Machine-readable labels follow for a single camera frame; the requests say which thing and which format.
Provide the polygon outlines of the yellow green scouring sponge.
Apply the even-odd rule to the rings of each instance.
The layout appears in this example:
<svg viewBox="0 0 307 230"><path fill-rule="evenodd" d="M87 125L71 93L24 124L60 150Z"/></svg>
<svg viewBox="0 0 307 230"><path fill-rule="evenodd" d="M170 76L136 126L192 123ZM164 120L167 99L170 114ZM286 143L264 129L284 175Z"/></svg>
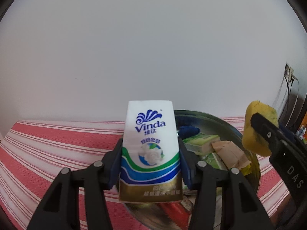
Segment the yellow green scouring sponge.
<svg viewBox="0 0 307 230"><path fill-rule="evenodd" d="M266 118L271 124L278 127L277 111L260 101L252 101L245 114L245 124L243 129L242 145L245 149L263 157L271 156L267 140L263 137L262 118Z"/></svg>

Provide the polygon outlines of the beige paper sachet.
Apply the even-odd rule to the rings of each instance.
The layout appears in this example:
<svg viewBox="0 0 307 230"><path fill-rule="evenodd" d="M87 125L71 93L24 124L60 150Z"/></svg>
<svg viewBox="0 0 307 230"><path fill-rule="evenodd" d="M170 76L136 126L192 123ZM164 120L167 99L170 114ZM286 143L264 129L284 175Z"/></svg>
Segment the beige paper sachet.
<svg viewBox="0 0 307 230"><path fill-rule="evenodd" d="M218 141L212 143L212 147L227 168L249 169L251 161L245 152L232 141Z"/></svg>

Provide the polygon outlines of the red snack packet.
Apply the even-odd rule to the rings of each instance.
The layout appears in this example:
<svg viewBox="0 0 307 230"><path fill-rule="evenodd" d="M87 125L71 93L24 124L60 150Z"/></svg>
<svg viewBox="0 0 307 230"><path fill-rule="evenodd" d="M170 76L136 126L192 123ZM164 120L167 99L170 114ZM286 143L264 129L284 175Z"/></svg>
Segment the red snack packet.
<svg viewBox="0 0 307 230"><path fill-rule="evenodd" d="M160 203L158 206L180 229L188 229L190 212L181 203Z"/></svg>

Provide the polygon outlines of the green tissue pack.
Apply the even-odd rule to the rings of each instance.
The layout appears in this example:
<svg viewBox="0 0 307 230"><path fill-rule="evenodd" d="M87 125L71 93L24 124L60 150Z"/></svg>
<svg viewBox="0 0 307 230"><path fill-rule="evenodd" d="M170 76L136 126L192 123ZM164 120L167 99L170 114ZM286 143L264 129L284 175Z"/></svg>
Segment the green tissue pack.
<svg viewBox="0 0 307 230"><path fill-rule="evenodd" d="M199 156L199 159L205 161L215 169L228 170L228 168L225 166L225 163L221 160L216 152L211 152L205 156Z"/></svg>
<svg viewBox="0 0 307 230"><path fill-rule="evenodd" d="M206 156L214 152L212 143L219 141L220 137L218 135L205 135L203 133L183 140L188 151L194 152L196 155L200 156Z"/></svg>

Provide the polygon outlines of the blue cloth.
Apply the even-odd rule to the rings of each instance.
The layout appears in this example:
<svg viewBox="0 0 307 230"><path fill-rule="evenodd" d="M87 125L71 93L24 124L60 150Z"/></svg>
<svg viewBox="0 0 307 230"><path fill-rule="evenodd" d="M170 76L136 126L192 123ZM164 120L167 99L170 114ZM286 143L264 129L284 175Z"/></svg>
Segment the blue cloth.
<svg viewBox="0 0 307 230"><path fill-rule="evenodd" d="M180 126L177 131L178 137L182 140L190 138L200 133L200 129L194 126Z"/></svg>

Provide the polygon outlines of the green white small carton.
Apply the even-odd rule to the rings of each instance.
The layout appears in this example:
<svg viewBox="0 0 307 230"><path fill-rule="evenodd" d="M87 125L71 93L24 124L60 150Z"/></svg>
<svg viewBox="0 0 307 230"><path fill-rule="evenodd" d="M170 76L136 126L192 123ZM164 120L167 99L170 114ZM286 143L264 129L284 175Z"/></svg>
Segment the green white small carton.
<svg viewBox="0 0 307 230"><path fill-rule="evenodd" d="M182 202L182 205L185 206L185 208L189 211L191 211L192 206L195 204L196 201L196 195L197 190L190 190L187 185L183 184L183 195L184 200ZM216 202L215 202L215 209L217 211L221 210L222 208L222 188L218 187L216 189Z"/></svg>

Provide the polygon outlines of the yellow foil packet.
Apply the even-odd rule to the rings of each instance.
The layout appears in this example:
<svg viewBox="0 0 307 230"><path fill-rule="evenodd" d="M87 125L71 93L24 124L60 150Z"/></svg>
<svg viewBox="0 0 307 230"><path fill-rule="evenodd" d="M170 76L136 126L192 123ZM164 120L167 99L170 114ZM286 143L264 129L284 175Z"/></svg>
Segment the yellow foil packet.
<svg viewBox="0 0 307 230"><path fill-rule="evenodd" d="M248 165L246 165L246 167L241 168L240 172L243 174L243 176L247 176L247 175L251 174L252 173L251 165L248 164Z"/></svg>

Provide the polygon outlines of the white charger plug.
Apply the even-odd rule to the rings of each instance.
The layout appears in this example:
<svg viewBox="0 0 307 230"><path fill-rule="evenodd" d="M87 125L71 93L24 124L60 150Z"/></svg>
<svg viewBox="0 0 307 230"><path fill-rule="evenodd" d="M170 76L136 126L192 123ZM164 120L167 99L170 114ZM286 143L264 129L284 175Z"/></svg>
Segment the white charger plug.
<svg viewBox="0 0 307 230"><path fill-rule="evenodd" d="M288 82L293 82L294 80L298 80L295 76L294 76L294 69L292 67L288 68Z"/></svg>

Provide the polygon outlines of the wall power socket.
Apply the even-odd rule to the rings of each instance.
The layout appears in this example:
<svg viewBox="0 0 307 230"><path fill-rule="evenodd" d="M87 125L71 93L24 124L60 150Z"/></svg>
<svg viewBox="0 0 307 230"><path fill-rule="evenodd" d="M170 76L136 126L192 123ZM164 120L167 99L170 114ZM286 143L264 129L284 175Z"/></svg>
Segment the wall power socket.
<svg viewBox="0 0 307 230"><path fill-rule="evenodd" d="M286 65L285 65L284 76L285 76L286 78L288 78L288 76L289 76L289 65L288 65L287 63L286 63Z"/></svg>

